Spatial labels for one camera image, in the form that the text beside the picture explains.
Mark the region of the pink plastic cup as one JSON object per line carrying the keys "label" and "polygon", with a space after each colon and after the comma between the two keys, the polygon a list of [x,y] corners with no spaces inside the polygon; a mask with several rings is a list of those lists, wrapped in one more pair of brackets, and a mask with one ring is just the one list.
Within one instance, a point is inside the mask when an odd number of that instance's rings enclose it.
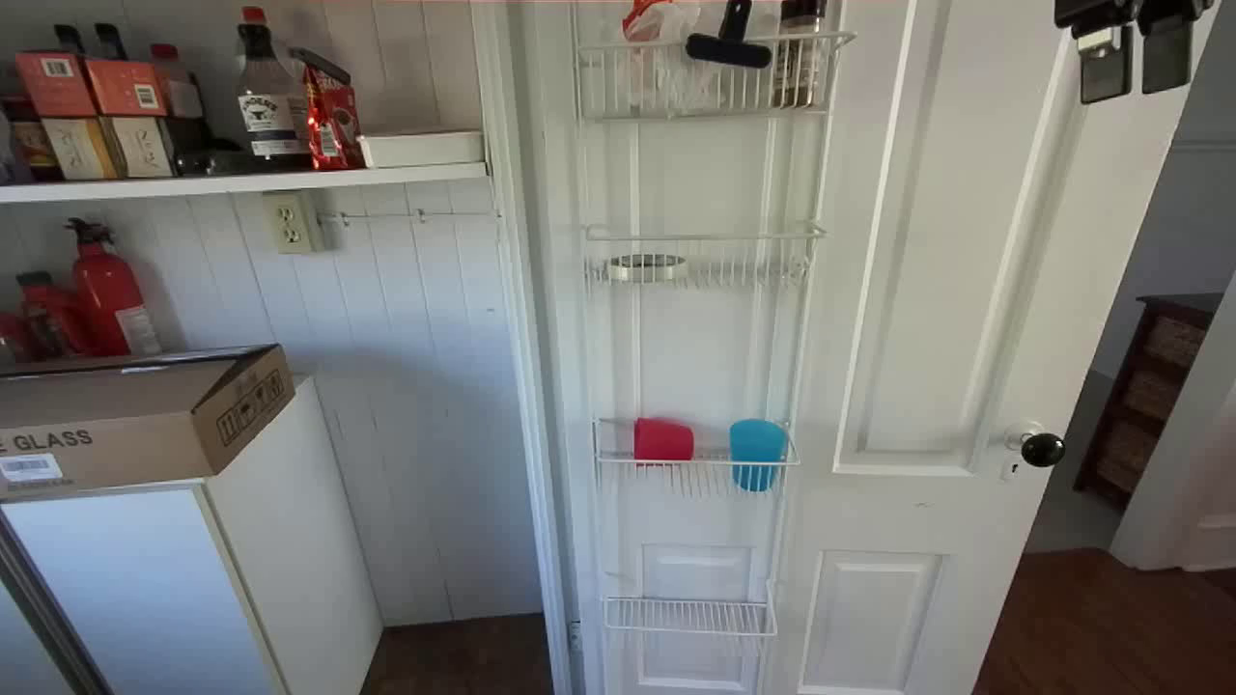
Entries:
{"label": "pink plastic cup", "polygon": [[636,417],[634,422],[634,456],[636,461],[691,461],[694,430],[670,417]]}

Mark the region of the blue plastic cup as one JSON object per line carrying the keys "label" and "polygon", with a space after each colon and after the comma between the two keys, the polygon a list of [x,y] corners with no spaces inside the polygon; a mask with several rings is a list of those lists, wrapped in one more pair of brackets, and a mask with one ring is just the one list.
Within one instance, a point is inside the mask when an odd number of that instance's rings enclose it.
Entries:
{"label": "blue plastic cup", "polygon": [[730,426],[730,462],[740,490],[768,490],[780,474],[789,434],[773,422]]}

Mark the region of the white panel door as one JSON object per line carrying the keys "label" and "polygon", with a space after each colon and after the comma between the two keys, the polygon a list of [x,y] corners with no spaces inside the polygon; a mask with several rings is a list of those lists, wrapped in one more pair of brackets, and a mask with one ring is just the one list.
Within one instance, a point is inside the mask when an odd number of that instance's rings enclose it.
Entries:
{"label": "white panel door", "polygon": [[603,622],[579,19],[512,13],[579,695],[974,695],[1191,90],[1233,0],[836,0],[773,631]]}

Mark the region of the white flat box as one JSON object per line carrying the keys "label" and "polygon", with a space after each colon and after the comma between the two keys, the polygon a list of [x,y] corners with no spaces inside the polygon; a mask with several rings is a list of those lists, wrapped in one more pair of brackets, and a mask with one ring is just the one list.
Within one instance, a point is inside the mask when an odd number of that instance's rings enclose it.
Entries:
{"label": "white flat box", "polygon": [[476,133],[363,134],[357,149],[372,169],[464,166],[479,158],[482,139]]}

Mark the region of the red snack bag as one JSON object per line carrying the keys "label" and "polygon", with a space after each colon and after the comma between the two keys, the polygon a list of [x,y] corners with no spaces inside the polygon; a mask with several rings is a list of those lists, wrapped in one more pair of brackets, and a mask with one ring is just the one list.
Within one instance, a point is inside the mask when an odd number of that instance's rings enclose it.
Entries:
{"label": "red snack bag", "polygon": [[303,139],[315,169],[357,169],[357,113],[351,72],[333,59],[293,48],[303,90]]}

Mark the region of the liquor bottle with label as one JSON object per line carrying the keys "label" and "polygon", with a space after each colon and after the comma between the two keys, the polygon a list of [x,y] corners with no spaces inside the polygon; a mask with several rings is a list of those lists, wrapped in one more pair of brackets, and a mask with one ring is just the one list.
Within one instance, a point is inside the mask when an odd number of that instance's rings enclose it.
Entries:
{"label": "liquor bottle with label", "polygon": [[243,8],[238,33],[238,84],[234,105],[249,156],[280,166],[303,166],[303,107],[302,80],[280,64],[261,8]]}

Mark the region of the black door knob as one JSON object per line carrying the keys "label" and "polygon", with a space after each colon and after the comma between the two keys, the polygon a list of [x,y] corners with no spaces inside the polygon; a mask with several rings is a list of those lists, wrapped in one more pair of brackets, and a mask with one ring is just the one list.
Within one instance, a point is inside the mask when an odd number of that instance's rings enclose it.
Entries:
{"label": "black door knob", "polygon": [[1030,434],[1019,440],[1019,461],[1027,468],[1055,468],[1064,456],[1064,440],[1059,434]]}

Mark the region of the white cabinet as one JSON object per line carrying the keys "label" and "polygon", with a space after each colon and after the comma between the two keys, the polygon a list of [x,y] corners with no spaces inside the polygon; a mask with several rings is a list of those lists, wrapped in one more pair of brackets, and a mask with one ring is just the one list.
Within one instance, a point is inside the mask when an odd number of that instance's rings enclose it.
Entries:
{"label": "white cabinet", "polygon": [[381,638],[312,380],[209,480],[9,503],[110,695],[357,695]]}

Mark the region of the cardboard box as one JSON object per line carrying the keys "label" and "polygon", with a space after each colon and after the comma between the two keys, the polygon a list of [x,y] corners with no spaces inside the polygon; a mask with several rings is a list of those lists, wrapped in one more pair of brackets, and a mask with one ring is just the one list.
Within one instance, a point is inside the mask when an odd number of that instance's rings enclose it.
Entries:
{"label": "cardboard box", "polygon": [[0,494],[209,480],[289,402],[278,342],[3,371]]}

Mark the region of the red fire extinguisher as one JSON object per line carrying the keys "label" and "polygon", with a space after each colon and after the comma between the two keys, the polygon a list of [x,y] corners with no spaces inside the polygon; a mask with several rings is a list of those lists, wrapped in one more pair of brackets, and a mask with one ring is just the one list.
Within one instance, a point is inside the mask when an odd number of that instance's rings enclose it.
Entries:
{"label": "red fire extinguisher", "polygon": [[74,281],[105,356],[159,356],[159,332],[135,270],[110,251],[95,220],[70,220],[76,241]]}

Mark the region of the dark wooden dresser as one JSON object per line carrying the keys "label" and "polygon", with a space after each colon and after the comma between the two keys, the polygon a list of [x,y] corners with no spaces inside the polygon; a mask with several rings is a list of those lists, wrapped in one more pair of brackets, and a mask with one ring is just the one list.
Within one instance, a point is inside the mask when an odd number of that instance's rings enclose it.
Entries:
{"label": "dark wooden dresser", "polygon": [[1143,297],[1134,337],[1086,447],[1076,490],[1115,511],[1131,503],[1218,310],[1218,295]]}

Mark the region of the orange box left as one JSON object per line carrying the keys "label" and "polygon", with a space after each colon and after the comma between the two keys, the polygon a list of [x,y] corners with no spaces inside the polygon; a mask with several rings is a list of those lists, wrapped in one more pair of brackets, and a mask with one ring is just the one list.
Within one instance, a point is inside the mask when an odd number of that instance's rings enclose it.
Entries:
{"label": "orange box left", "polygon": [[21,51],[16,72],[51,139],[64,180],[109,180],[119,174],[85,64],[70,51]]}

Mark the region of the black handled brush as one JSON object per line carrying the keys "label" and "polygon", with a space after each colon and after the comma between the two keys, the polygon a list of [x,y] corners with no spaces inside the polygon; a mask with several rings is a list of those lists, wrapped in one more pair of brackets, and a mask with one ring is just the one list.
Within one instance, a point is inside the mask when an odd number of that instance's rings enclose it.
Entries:
{"label": "black handled brush", "polygon": [[763,69],[773,60],[773,51],[744,37],[750,13],[754,13],[754,0],[727,0],[717,32],[691,33],[683,51],[694,60]]}

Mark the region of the wall power outlet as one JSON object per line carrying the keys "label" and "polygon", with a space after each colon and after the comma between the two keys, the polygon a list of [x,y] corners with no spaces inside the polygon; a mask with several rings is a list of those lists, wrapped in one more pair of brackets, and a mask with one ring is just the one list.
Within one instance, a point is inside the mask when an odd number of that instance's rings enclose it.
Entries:
{"label": "wall power outlet", "polygon": [[265,212],[280,256],[315,251],[315,220],[296,193],[270,197]]}

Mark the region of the white wall shelf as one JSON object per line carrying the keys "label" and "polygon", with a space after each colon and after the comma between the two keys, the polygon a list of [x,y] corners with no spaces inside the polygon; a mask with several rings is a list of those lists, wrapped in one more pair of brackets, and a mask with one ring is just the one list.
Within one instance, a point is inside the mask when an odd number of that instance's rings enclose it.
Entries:
{"label": "white wall shelf", "polygon": [[151,180],[32,180],[0,187],[0,205],[88,205],[88,202],[163,202],[163,197],[243,197],[243,193],[315,193],[372,187],[437,187],[491,176],[488,161],[409,166],[409,169],[296,169],[234,176],[151,176]]}

